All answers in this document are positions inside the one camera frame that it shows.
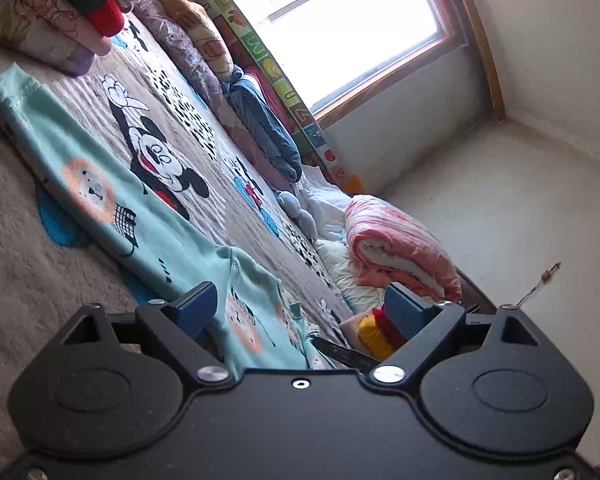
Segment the teal printed children's garment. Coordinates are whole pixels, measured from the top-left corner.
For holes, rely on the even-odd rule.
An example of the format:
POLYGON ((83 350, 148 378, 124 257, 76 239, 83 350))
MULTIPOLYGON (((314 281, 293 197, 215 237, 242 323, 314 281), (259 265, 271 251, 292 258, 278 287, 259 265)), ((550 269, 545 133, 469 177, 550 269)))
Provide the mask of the teal printed children's garment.
POLYGON ((204 281, 218 291, 207 325, 226 368, 330 370, 317 334, 276 276, 242 249, 209 240, 74 119, 49 88, 12 65, 0 73, 0 119, 68 214, 158 297, 204 281))

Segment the left folded clothes stack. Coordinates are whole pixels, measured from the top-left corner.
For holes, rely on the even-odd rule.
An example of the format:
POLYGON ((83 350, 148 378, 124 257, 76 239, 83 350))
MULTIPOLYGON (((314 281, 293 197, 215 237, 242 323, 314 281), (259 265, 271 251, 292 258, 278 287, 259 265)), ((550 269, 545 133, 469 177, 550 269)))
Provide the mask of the left folded clothes stack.
POLYGON ((117 0, 0 0, 0 46, 82 76, 122 31, 117 0))

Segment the red folded garment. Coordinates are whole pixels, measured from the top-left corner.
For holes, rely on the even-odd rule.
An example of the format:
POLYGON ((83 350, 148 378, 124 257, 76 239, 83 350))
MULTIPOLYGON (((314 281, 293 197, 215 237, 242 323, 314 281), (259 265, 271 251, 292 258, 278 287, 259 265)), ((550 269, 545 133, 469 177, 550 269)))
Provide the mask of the red folded garment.
POLYGON ((391 322, 390 318, 388 318, 385 307, 373 308, 372 313, 377 327, 384 335, 385 340, 388 341, 391 348, 393 348, 393 350, 401 348, 406 343, 406 339, 393 322, 391 322))

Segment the yellow folded garment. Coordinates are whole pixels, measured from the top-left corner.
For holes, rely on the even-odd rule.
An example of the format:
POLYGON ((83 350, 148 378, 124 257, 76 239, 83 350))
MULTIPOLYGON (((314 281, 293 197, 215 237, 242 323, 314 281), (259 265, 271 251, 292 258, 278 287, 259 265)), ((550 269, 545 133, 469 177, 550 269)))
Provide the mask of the yellow folded garment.
POLYGON ((358 324, 356 334, 364 347, 370 352, 370 355, 379 361, 385 361, 396 351, 381 330, 373 313, 362 318, 362 321, 358 324))

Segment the pink rolled quilt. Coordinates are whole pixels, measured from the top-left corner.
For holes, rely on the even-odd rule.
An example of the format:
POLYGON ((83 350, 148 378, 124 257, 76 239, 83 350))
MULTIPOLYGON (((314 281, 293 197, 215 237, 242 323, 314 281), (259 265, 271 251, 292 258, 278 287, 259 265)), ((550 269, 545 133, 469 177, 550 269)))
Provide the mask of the pink rolled quilt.
POLYGON ((440 240, 415 218, 373 195, 357 195, 344 211, 349 252, 360 285, 399 282, 417 295, 459 302, 460 277, 440 240))

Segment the white crumpled bedding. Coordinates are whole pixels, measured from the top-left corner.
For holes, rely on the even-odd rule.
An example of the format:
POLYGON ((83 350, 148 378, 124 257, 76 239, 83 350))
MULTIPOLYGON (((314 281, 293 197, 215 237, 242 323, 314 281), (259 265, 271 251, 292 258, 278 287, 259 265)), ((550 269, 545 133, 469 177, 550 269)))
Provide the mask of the white crumpled bedding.
POLYGON ((329 183, 321 169, 313 166, 303 166, 302 177, 294 185, 294 192, 316 224, 314 248, 343 300, 355 314, 380 307, 384 290, 358 284, 361 266, 347 244, 344 214, 352 197, 329 183))

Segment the light blue plush toy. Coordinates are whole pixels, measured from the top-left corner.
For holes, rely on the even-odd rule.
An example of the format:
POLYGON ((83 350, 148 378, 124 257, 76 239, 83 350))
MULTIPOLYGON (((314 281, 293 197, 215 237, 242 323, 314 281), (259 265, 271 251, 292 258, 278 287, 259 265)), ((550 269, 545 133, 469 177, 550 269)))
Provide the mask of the light blue plush toy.
POLYGON ((317 240, 317 227, 312 214, 304 209, 298 198, 291 192, 282 191, 276 195, 279 206, 283 208, 286 215, 299 227, 303 235, 310 241, 317 240))

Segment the Mickey Mouse bed blanket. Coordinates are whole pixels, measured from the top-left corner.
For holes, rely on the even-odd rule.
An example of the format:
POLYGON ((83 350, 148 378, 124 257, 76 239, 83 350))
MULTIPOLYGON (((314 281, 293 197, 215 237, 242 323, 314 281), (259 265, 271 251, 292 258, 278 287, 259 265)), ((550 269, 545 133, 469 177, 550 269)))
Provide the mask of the Mickey Mouse bed blanket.
POLYGON ((81 77, 0 47, 0 470, 22 445, 10 387, 84 304, 174 299, 209 281, 231 370, 326 365, 352 311, 273 195, 271 231, 234 179, 252 166, 140 23, 81 77))

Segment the navy blue folded blanket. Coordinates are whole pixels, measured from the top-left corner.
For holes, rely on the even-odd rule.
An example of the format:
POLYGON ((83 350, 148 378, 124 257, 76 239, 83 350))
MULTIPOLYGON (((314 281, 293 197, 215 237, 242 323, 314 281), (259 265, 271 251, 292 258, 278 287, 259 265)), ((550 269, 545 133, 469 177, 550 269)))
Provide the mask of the navy blue folded blanket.
POLYGON ((266 159, 288 181, 298 182, 302 176, 298 146, 268 106, 258 82, 235 65, 230 81, 224 84, 224 94, 266 159))

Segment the colourful alphabet foam mat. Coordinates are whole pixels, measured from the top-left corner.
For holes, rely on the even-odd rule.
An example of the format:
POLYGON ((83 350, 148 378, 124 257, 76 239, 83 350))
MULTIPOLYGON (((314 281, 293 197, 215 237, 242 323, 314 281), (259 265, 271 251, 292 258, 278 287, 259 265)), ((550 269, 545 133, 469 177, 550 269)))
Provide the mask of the colourful alphabet foam mat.
POLYGON ((194 1, 203 6, 214 21, 234 61, 242 68, 256 66, 268 82, 276 94, 275 102, 283 107, 283 118, 289 124, 289 133, 298 145, 302 162, 321 167, 329 182, 338 185, 343 192, 349 195, 361 193, 361 181, 343 168, 320 124, 235 1, 194 1))

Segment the cartoon print pillow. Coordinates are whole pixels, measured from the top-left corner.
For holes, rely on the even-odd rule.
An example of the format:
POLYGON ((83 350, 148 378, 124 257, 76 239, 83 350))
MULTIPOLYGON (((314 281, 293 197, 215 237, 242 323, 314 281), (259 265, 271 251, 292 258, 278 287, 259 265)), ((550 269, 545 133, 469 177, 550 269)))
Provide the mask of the cartoon print pillow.
POLYGON ((185 30, 202 58, 222 82, 230 82, 234 62, 212 19, 200 4, 190 0, 158 0, 166 15, 185 30))

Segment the wooden framed window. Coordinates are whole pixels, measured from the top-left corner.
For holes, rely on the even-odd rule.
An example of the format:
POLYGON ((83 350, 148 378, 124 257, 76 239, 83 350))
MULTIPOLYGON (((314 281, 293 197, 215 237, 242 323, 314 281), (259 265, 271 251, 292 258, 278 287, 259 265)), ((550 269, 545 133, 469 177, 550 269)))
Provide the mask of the wooden framed window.
POLYGON ((477 49, 491 107, 503 93, 475 0, 233 0, 322 126, 463 44, 477 49))

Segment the purple floral quilt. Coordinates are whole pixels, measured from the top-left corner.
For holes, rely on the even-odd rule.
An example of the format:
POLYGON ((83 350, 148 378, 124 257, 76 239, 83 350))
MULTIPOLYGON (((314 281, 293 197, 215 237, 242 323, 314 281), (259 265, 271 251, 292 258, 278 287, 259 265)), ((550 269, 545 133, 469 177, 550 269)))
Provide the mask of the purple floral quilt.
POLYGON ((225 99, 221 83, 180 25, 158 0, 140 0, 133 13, 151 32, 181 75, 207 104, 234 144, 272 188, 291 191, 291 182, 266 158, 256 140, 225 99))

